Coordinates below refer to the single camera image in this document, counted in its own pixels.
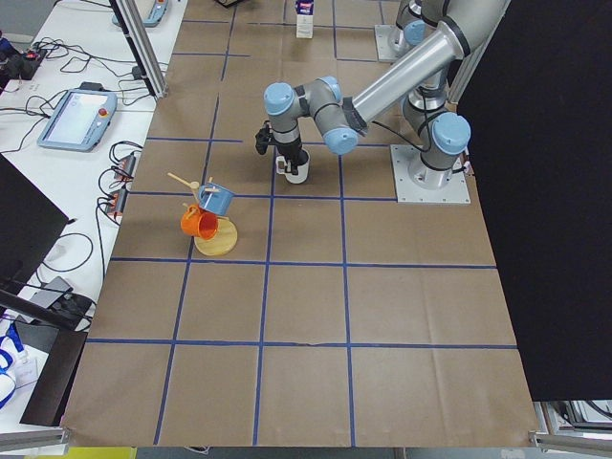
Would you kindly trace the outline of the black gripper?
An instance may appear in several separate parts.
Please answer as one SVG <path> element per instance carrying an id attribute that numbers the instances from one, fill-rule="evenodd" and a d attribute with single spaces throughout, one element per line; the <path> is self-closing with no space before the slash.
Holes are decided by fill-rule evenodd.
<path id="1" fill-rule="evenodd" d="M 288 163 L 291 165 L 306 164 L 306 151 L 302 148 L 302 140 L 297 126 L 291 131 L 276 132 L 269 120 L 255 134 L 255 149 L 260 155 L 267 152 L 269 146 L 275 146 L 282 157 L 276 158 L 276 172 L 286 173 Z"/>

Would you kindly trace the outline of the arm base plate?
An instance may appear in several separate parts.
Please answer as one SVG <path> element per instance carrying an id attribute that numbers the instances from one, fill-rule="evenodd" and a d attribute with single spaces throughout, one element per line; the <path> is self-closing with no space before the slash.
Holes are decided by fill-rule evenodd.
<path id="1" fill-rule="evenodd" d="M 404 31 L 395 25 L 375 25 L 374 35 L 379 62 L 394 62 L 410 49 Z"/>
<path id="2" fill-rule="evenodd" d="M 409 145 L 391 144 L 391 163 L 397 202 L 416 205 L 468 205 L 470 193 L 460 160 L 445 171 L 425 165 L 421 152 Z"/>

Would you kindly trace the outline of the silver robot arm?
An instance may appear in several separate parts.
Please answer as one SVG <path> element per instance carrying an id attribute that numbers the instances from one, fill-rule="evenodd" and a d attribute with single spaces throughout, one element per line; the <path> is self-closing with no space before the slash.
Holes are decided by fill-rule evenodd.
<path id="1" fill-rule="evenodd" d="M 422 19 L 420 1 L 403 1 L 396 16 L 398 36 L 395 38 L 401 55 L 411 51 L 433 32 Z M 470 125 L 462 117 L 450 113 L 448 69 L 426 78 L 406 93 L 402 100 L 404 118 L 423 141 L 422 151 L 409 163 L 410 179 L 429 190 L 442 189 L 457 172 L 453 167 L 470 140 Z"/>
<path id="2" fill-rule="evenodd" d="M 423 41 L 353 98 L 341 94 L 332 76 L 295 87 L 286 82 L 269 85 L 264 92 L 268 119 L 255 135 L 255 149 L 264 155 L 269 146 L 275 146 L 285 165 L 283 172 L 301 183 L 299 174 L 309 155 L 302 148 L 299 119 L 314 121 L 331 152 L 341 156 L 352 151 L 370 121 L 428 78 L 444 72 L 452 61 L 477 50 L 504 11 L 503 1 L 423 1 Z"/>

